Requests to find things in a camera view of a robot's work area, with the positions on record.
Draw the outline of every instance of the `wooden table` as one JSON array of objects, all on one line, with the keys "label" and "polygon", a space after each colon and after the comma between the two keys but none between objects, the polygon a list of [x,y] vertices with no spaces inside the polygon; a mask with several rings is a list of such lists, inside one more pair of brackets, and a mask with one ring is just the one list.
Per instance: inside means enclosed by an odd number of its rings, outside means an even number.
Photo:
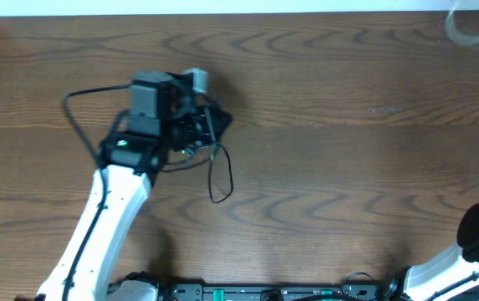
[{"label": "wooden table", "polygon": [[[236,192],[212,205],[206,168],[161,175],[115,278],[330,283],[428,260],[479,202],[479,47],[449,41],[443,18],[0,18],[0,299],[34,295],[87,199],[93,162],[61,96],[147,69],[209,72],[235,119]],[[129,103],[73,110],[98,143]]]}]

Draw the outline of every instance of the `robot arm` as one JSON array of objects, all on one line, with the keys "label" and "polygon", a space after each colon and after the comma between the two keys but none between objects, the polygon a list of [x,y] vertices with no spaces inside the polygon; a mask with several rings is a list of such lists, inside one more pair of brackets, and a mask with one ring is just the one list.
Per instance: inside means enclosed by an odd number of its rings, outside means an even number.
[{"label": "robot arm", "polygon": [[77,265],[69,300],[105,300],[113,268],[131,223],[150,196],[148,176],[135,175],[132,168],[110,165],[106,170],[94,173],[89,200],[74,235],[57,267],[38,290],[38,295],[47,296],[48,301],[61,299],[70,266],[98,210],[102,197],[100,172],[107,176],[109,193]]},{"label": "robot arm", "polygon": [[108,295],[108,283],[131,223],[168,163],[169,151],[196,152],[215,145],[232,122],[232,116],[213,103],[196,105],[196,97],[206,93],[206,80],[206,72],[199,69],[183,74],[141,72],[133,78],[127,130],[117,132],[116,120],[100,143],[100,166],[83,215],[37,300],[157,298],[154,286],[129,288],[136,283]]},{"label": "robot arm", "polygon": [[406,268],[392,279],[390,300],[447,300],[479,285],[479,204],[458,228],[457,241],[429,262]]}]

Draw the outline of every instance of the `green connector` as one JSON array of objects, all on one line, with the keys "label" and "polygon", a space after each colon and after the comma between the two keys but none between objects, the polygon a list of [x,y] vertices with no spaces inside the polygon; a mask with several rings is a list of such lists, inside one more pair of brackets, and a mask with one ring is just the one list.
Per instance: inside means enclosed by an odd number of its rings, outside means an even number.
[{"label": "green connector", "polygon": [[224,289],[213,290],[213,301],[224,301]]},{"label": "green connector", "polygon": [[[321,291],[321,294],[332,294],[332,291],[329,289],[324,289]],[[332,299],[323,299],[323,301],[333,301]]]}]

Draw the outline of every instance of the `white wall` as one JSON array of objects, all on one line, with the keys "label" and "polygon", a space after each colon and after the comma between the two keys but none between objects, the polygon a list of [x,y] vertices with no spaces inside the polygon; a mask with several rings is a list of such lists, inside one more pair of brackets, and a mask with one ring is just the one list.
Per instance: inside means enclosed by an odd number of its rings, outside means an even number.
[{"label": "white wall", "polygon": [[0,17],[446,11],[451,9],[454,2],[455,0],[0,0]]}]

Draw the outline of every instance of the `table surface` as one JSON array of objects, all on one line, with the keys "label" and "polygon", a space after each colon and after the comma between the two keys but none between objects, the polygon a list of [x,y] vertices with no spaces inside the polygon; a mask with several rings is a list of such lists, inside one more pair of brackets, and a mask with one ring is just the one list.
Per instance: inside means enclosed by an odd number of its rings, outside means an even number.
[{"label": "table surface", "polygon": [[[213,205],[205,167],[160,175],[114,278],[333,283],[428,260],[479,202],[479,47],[449,41],[444,17],[0,18],[0,299],[33,296],[89,193],[61,96],[138,70],[209,72],[236,190]],[[115,91],[72,108],[97,144],[129,105]]]}]

